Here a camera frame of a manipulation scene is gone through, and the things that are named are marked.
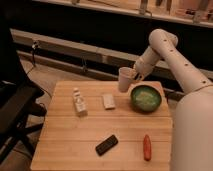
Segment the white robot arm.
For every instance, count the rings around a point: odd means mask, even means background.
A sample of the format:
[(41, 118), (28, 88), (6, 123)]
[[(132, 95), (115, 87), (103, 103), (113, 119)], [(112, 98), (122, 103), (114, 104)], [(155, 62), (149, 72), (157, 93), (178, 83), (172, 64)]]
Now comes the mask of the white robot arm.
[(148, 76), (163, 59), (185, 96), (173, 116), (171, 171), (213, 171), (213, 82), (177, 49), (176, 35), (155, 29), (134, 64), (134, 80)]

